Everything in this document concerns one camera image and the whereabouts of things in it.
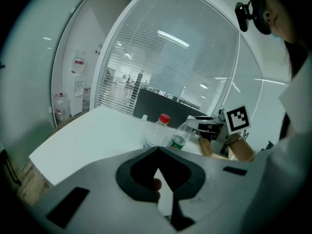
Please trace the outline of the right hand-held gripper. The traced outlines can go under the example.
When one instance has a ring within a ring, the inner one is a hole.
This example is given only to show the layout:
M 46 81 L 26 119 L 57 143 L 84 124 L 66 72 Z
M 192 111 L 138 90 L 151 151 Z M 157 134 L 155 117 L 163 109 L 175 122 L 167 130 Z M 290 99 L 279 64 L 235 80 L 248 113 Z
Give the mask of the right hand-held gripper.
M 251 127 L 246 107 L 239 106 L 234 109 L 220 109 L 217 117 L 188 116 L 186 125 L 195 131 L 214 133 L 211 140 L 212 152 L 223 157 L 229 154 L 226 146 L 230 135 L 241 133 Z

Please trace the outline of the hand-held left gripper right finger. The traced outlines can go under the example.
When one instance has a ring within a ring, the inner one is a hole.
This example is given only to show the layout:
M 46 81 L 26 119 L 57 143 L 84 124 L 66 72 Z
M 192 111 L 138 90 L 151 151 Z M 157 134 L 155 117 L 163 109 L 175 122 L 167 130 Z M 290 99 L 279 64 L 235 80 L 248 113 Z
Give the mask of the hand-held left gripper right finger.
M 266 224 L 260 197 L 266 152 L 229 161 L 161 147 L 160 164 L 174 195 L 172 222 L 160 234 L 252 234 Z

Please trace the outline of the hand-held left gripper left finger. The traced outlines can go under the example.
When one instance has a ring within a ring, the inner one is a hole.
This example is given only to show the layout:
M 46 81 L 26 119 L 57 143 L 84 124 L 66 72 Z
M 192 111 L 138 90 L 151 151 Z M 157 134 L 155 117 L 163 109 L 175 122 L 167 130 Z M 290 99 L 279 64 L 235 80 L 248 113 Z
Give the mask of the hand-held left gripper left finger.
M 92 162 L 54 186 L 34 206 L 48 234 L 176 234 L 157 202 L 139 201 L 118 185 L 118 168 L 154 149 L 139 149 Z

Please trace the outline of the brown cardboard box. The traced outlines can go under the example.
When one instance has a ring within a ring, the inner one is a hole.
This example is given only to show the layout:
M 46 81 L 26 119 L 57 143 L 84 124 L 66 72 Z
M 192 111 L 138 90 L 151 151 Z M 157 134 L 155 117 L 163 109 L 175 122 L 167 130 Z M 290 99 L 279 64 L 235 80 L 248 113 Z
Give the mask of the brown cardboard box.
M 227 157 L 223 157 L 221 155 L 213 153 L 211 149 L 211 143 L 207 139 L 202 138 L 201 136 L 198 138 L 198 142 L 203 156 L 227 160 L 229 160 L 234 156 L 231 150 L 229 150 L 229 154 Z

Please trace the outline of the clear plastic bottle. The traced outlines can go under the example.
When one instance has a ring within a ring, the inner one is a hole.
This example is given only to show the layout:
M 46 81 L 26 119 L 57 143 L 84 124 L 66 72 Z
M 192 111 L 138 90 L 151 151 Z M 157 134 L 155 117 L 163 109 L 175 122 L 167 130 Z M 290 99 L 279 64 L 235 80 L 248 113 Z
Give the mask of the clear plastic bottle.
M 189 138 L 195 133 L 195 130 L 188 126 L 185 122 L 182 123 L 170 138 L 167 147 L 182 150 Z

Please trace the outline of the red-capped bottle with red label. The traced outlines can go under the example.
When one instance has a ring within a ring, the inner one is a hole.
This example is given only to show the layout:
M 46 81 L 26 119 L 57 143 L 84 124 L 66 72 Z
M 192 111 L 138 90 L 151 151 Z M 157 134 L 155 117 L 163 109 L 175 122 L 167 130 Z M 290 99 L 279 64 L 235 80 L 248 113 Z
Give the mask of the red-capped bottle with red label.
M 165 144 L 169 122 L 170 117 L 167 114 L 161 114 L 158 121 L 151 127 L 148 127 L 143 148 L 163 146 Z

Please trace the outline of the person's right forearm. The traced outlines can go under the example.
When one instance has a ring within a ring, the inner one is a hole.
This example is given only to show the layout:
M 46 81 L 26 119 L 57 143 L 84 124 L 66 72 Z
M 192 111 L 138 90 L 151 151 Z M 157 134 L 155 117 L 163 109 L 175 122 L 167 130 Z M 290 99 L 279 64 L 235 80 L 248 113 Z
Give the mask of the person's right forearm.
M 230 135 L 227 142 L 231 143 L 240 137 L 242 137 L 242 136 L 238 133 L 232 134 L 232 135 Z M 242 140 L 238 141 L 237 143 L 235 143 L 231 146 L 228 146 L 228 147 L 231 149 L 231 151 L 233 152 L 233 154 L 235 155 L 235 157 L 237 158 L 238 161 L 249 162 L 248 158 L 253 153 L 253 149 L 244 140 L 244 138 Z

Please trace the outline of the large clear water jug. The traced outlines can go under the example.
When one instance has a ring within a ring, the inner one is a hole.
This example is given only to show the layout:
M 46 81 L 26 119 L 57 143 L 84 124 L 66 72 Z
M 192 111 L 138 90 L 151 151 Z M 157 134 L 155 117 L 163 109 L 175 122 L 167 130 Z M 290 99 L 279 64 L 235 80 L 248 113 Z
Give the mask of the large clear water jug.
M 83 110 L 88 110 L 90 107 L 90 95 L 91 95 L 91 88 L 84 88 L 83 90 Z
M 70 117 L 69 98 L 64 93 L 59 93 L 55 96 L 55 114 L 60 122 L 64 122 Z

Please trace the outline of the black wrist band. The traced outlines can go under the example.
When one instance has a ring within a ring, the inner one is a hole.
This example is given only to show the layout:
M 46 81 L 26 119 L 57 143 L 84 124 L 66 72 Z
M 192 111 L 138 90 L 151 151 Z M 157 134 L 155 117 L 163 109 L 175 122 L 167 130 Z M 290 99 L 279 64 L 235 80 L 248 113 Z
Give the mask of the black wrist band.
M 226 146 L 231 146 L 231 145 L 237 143 L 238 141 L 240 141 L 240 140 L 242 140 L 242 139 L 243 139 L 243 138 L 240 137 L 240 138 L 236 139 L 235 141 L 233 141 L 233 142 L 231 142 L 231 143 L 226 142 L 225 144 L 226 144 Z

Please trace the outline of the long dark desk divider panel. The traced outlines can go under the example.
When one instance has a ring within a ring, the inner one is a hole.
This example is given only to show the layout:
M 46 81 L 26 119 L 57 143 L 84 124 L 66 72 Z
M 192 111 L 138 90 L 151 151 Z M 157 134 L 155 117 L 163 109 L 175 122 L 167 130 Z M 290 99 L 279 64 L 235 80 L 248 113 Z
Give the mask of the long dark desk divider panel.
M 157 122 L 161 114 L 170 117 L 168 126 L 177 128 L 184 123 L 188 116 L 204 116 L 205 114 L 179 102 L 153 93 L 140 90 L 133 111 L 133 116 L 141 118 L 147 116 L 150 122 Z

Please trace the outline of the white table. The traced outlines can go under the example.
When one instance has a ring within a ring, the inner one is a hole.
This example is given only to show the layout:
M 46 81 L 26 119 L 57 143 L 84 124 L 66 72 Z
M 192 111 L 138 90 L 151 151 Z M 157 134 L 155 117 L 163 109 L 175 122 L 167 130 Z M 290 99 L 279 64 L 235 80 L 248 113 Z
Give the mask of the white table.
M 57 185 L 89 163 L 141 149 L 152 126 L 149 121 L 100 106 L 57 131 L 29 158 Z

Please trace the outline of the person's torso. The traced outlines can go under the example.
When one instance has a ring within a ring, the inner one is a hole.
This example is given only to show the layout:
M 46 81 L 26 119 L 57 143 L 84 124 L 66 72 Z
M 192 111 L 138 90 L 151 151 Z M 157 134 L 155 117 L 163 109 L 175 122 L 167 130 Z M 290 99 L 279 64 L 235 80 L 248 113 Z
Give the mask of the person's torso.
M 268 154 L 253 198 L 230 234 L 312 234 L 312 53 L 280 101 L 293 133 Z

